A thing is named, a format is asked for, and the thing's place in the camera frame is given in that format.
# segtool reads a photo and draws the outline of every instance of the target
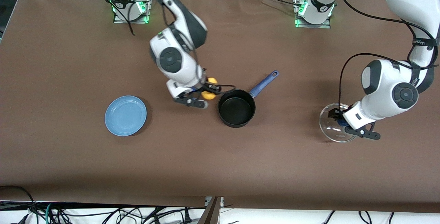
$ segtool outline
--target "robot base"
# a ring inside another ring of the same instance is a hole
[[[302,16],[299,15],[300,12],[303,12],[304,7],[306,6],[306,0],[293,0],[294,3],[299,3],[302,6],[294,6],[294,13],[295,13],[295,27],[305,27],[305,28],[330,28],[330,19],[327,18],[327,20],[319,25],[310,24],[307,21],[304,20]]]
[[[152,0],[148,0],[145,4],[141,4],[140,6],[145,7],[145,9],[146,9],[145,13],[141,14],[136,20],[130,21],[130,23],[132,23],[132,24],[148,24],[148,22],[150,21],[151,3],[152,3]],[[120,19],[115,13],[113,16],[113,23],[127,24],[127,21],[124,19]]]

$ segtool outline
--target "table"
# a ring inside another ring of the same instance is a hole
[[[349,1],[396,18],[384,0]],[[272,0],[182,2],[208,27],[197,54],[210,77],[250,90],[279,70],[246,127],[222,124],[218,98],[207,110],[172,101],[148,53],[165,27],[157,3],[132,36],[103,0],[18,0],[0,45],[0,183],[43,201],[200,206],[221,195],[242,208],[440,210],[438,80],[410,111],[377,122],[379,141],[329,143],[318,126],[349,56],[405,60],[404,25],[341,0],[329,30],[295,28],[292,7]],[[344,103],[363,97],[360,73],[373,59],[348,65]],[[138,135],[117,137],[104,113],[126,94],[149,116]]]

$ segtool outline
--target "blue pan handle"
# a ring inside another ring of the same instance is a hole
[[[279,75],[278,70],[274,70],[274,72],[270,73],[264,80],[258,83],[255,88],[249,92],[252,98],[255,98],[269,83],[271,83],[277,76]]]

